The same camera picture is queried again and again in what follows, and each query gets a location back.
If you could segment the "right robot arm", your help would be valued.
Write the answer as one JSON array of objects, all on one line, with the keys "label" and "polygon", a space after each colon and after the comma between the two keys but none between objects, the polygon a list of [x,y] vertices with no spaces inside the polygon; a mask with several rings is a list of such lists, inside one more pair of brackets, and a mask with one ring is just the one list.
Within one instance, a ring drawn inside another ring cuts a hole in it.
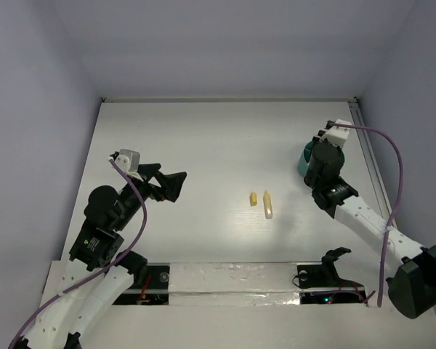
[{"label": "right robot arm", "polygon": [[342,149],[313,137],[302,158],[307,161],[304,183],[317,206],[348,227],[384,262],[383,280],[391,303],[415,319],[436,306],[436,246],[425,247],[387,225],[359,193],[340,176]]}]

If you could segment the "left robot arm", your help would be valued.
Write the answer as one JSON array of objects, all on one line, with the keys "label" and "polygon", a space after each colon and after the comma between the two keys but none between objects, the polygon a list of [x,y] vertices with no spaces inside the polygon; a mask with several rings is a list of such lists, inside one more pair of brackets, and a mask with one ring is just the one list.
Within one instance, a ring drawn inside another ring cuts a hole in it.
[{"label": "left robot arm", "polygon": [[11,348],[82,348],[113,302],[148,282],[148,261],[133,250],[140,237],[123,249],[120,232],[138,211],[147,211],[148,199],[175,202],[187,174],[163,174],[160,164],[140,164],[120,153],[109,162],[126,185],[90,193],[56,295],[23,324]]}]

